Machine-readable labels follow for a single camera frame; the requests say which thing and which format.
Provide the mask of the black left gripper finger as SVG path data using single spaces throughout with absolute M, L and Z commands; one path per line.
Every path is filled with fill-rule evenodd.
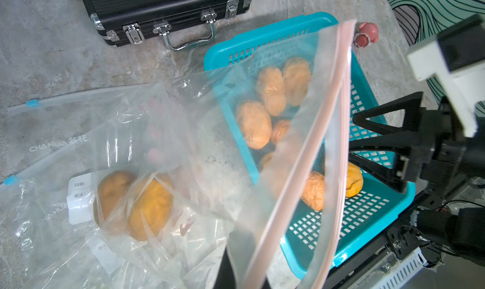
M 266 276 L 269 251 L 265 228 L 235 228 L 229 240 L 215 279 L 214 288 L 270 288 Z

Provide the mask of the clear pink-zipper bag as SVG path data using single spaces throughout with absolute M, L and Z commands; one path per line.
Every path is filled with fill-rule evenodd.
M 200 176 L 205 192 L 230 215 L 229 234 L 235 228 L 267 230 L 269 267 L 303 202 L 309 174 L 321 173 L 325 196 L 318 211 L 317 246 L 299 285 L 318 288 L 332 266 L 343 218 L 355 25 L 353 19 L 340 22 L 264 46 L 241 63 L 141 89 L 88 133 L 88 141 L 77 145 L 75 156 L 89 167 L 92 186 L 104 174 L 128 168 L 178 169 Z M 236 119 L 241 103 L 263 104 L 256 90 L 260 71 L 274 66 L 283 73 L 285 62 L 294 57 L 309 63 L 308 93 L 300 106 L 287 102 L 279 116 L 270 115 L 272 128 L 282 119 L 290 120 L 291 126 L 278 145 L 269 141 L 256 150 L 263 156 L 256 164 L 259 177 L 253 181 L 217 94 L 236 103 Z M 204 288 L 214 288 L 229 234 Z

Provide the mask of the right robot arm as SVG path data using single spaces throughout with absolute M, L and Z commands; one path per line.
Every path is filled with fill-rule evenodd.
M 465 137 L 450 101 L 437 110 L 421 106 L 422 92 L 356 113 L 355 125 L 375 137 L 349 143 L 349 160 L 390 189 L 404 194 L 407 185 L 427 181 L 424 193 L 446 200 L 456 179 L 484 178 L 484 117 L 477 132 Z M 484 206 L 453 214 L 449 201 L 419 211 L 412 229 L 444 253 L 484 265 Z

